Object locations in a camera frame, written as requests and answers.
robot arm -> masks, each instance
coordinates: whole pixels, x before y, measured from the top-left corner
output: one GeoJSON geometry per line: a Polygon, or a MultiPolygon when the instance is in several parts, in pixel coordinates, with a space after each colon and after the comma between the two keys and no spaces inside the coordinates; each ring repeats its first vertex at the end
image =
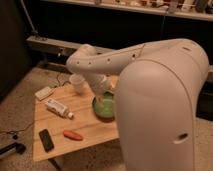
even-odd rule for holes
{"type": "Polygon", "coordinates": [[[82,74],[98,97],[112,89],[105,74],[119,75],[131,62],[160,49],[170,48],[181,41],[182,39],[174,39],[144,43],[101,55],[96,53],[94,47],[85,44],[69,57],[67,68],[72,73],[82,74]]]}
{"type": "Polygon", "coordinates": [[[194,171],[194,120],[208,74],[204,50],[187,39],[150,42],[97,55],[82,46],[67,61],[95,94],[119,74],[114,111],[127,171],[194,171]]]}

paper cup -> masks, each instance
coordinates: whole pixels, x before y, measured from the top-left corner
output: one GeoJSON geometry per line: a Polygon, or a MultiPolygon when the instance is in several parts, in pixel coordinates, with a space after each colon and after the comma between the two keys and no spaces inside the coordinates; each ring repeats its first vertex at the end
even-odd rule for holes
{"type": "Polygon", "coordinates": [[[82,94],[84,90],[84,77],[79,74],[72,74],[69,78],[70,83],[73,85],[74,90],[78,94],[82,94]]]}

floor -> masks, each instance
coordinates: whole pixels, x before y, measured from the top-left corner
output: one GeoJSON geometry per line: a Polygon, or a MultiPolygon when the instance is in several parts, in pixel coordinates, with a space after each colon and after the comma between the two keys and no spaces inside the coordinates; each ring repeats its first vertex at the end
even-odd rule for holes
{"type": "MultiPolygon", "coordinates": [[[[33,121],[34,93],[44,86],[57,86],[69,75],[33,68],[0,105],[0,130],[19,130],[33,121]]],[[[16,153],[0,158],[1,171],[55,171],[47,162],[32,160],[33,126],[19,134],[18,142],[26,145],[23,155],[16,153]]],[[[0,134],[0,147],[14,142],[10,135],[0,134]]],[[[125,171],[119,141],[111,141],[56,158],[67,171],[125,171]]],[[[213,170],[213,123],[196,119],[196,171],[213,170]]]]}

table top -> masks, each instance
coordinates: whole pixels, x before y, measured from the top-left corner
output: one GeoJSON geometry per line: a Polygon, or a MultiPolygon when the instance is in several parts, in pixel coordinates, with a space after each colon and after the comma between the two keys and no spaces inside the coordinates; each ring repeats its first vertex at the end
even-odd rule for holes
{"type": "MultiPolygon", "coordinates": [[[[110,77],[112,82],[117,77],[110,77]]],[[[48,111],[43,101],[35,103],[35,126],[33,137],[33,160],[41,161],[59,155],[77,151],[96,144],[107,142],[118,138],[115,121],[103,122],[99,120],[92,110],[93,93],[85,83],[84,92],[78,95],[74,92],[72,85],[55,88],[54,93],[49,96],[69,107],[74,113],[74,119],[64,119],[48,111]],[[39,131],[48,129],[55,148],[45,152],[39,138],[39,131]],[[63,136],[63,130],[73,130],[84,137],[83,141],[74,141],[63,136]]]]}

power cord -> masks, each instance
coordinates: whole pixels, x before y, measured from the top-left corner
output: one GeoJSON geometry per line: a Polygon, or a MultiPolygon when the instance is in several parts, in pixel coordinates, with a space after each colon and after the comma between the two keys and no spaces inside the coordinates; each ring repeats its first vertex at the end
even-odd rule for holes
{"type": "Polygon", "coordinates": [[[18,134],[19,134],[20,132],[26,131],[26,130],[29,129],[33,124],[34,124],[34,121],[33,121],[32,123],[30,123],[29,125],[27,125],[24,129],[11,130],[11,131],[0,131],[0,135],[1,135],[1,134],[9,134],[9,135],[12,135],[12,136],[13,136],[13,139],[14,139],[14,140],[17,140],[17,139],[18,139],[18,134]]]}
{"type": "Polygon", "coordinates": [[[161,29],[160,29],[160,40],[162,40],[163,38],[163,34],[164,34],[164,28],[165,28],[165,21],[166,21],[166,16],[168,14],[169,8],[166,9],[164,15],[163,15],[163,20],[161,23],[161,29]]]}
{"type": "Polygon", "coordinates": [[[59,73],[57,74],[57,76],[56,76],[56,80],[57,80],[57,82],[58,82],[58,85],[55,86],[55,87],[61,87],[61,86],[64,86],[65,84],[70,84],[69,81],[64,81],[63,83],[61,83],[61,81],[59,80],[59,77],[60,77],[61,74],[62,74],[62,73],[59,72],[59,73]]]}

